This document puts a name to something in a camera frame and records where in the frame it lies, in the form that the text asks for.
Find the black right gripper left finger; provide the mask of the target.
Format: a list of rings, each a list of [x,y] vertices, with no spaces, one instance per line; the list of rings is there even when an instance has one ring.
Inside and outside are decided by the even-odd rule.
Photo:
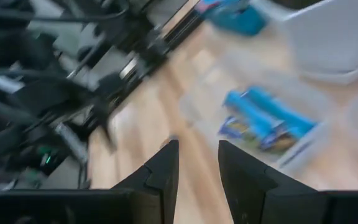
[[[179,141],[169,141],[113,189],[126,189],[124,218],[118,223],[173,224],[178,192]]]

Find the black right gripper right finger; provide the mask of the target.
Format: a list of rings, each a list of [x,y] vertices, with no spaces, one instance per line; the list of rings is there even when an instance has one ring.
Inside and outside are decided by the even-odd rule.
[[[219,141],[224,193],[235,223],[317,223],[317,191],[229,141]]]

